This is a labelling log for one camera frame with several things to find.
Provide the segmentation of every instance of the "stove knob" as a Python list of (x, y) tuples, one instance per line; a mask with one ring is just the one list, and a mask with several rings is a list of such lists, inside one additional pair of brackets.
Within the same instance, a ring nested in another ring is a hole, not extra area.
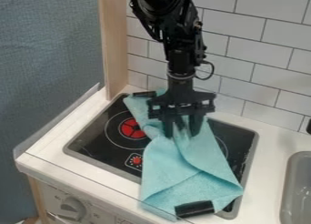
[(63, 201), (60, 214), (57, 216), (61, 219), (80, 221), (85, 215), (86, 208), (84, 204), (78, 199), (69, 197)]

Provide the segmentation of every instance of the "tile backsplash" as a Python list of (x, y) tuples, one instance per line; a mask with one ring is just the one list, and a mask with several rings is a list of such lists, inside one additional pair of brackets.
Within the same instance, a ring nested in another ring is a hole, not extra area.
[[(306, 133), (311, 117), (310, 0), (194, 0), (207, 60), (216, 65), (200, 90), (217, 93), (217, 111)], [(129, 84), (166, 87), (166, 61), (127, 8)], [(201, 66), (198, 73), (205, 74)]]

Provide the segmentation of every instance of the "black stovetop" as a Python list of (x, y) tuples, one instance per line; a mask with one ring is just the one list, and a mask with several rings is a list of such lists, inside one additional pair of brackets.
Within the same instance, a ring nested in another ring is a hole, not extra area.
[[(123, 103), (126, 96), (120, 96), (104, 110), (67, 148), (97, 163), (117, 168), (122, 171), (120, 176), (129, 173), (141, 177), (143, 152), (150, 139)], [(208, 123), (237, 180), (241, 181), (255, 133), (212, 119)], [(230, 212), (233, 203), (224, 211)]]

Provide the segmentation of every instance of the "teal towel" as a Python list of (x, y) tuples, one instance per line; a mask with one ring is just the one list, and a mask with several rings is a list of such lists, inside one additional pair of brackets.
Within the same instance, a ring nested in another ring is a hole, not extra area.
[(124, 99), (152, 139), (144, 152), (143, 209), (176, 221), (175, 206), (211, 200), (218, 212), (243, 194), (206, 121), (196, 137), (190, 137), (186, 128), (179, 131), (175, 127), (173, 138), (168, 139), (162, 123), (148, 118), (146, 101), (131, 96)]

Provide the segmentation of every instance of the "cable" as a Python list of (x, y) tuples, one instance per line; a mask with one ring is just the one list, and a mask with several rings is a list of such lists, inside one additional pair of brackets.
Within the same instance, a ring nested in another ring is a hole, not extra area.
[(211, 72), (210, 72), (209, 76), (207, 76), (207, 77), (200, 77), (200, 76), (196, 75), (196, 78), (199, 79), (199, 80), (202, 80), (202, 81), (206, 81), (209, 78), (211, 78), (213, 76), (213, 74), (215, 73), (215, 66), (214, 66), (213, 63), (211, 63), (209, 61), (203, 61), (202, 64), (210, 65), (211, 66)]

